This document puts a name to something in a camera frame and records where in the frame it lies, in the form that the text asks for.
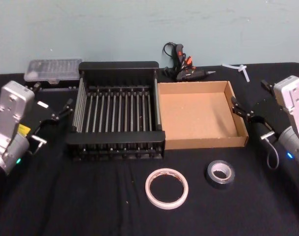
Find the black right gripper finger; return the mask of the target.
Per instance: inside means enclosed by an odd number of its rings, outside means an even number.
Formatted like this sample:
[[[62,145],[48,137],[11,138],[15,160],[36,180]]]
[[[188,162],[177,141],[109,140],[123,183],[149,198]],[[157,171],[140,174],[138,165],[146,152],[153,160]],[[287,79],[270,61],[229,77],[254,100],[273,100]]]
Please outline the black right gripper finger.
[[[261,87],[266,90],[270,95],[274,95],[274,85],[268,83],[266,80],[261,81]]]
[[[243,105],[236,99],[236,97],[231,97],[232,102],[232,112],[239,117],[245,119],[247,122],[252,122],[253,114],[250,110],[246,110]]]

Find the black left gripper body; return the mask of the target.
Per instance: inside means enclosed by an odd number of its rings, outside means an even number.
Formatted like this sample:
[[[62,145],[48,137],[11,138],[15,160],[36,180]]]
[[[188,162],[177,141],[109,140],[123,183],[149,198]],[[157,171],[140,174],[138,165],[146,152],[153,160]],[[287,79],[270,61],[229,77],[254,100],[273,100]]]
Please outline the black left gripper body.
[[[49,105],[41,101],[36,101],[32,105],[31,111],[26,116],[26,127],[30,129],[26,138],[29,147],[35,148],[39,144],[46,144],[47,141],[38,135],[38,132],[49,125],[56,125],[56,112]]]

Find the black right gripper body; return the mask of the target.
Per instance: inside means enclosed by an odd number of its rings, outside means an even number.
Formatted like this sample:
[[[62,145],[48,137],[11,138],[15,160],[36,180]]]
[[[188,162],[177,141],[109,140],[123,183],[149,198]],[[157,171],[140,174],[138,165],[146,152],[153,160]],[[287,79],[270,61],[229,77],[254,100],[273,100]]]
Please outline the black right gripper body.
[[[257,116],[263,118],[266,123],[275,132],[278,139],[283,132],[283,111],[274,97],[265,98],[254,104],[252,111]]]

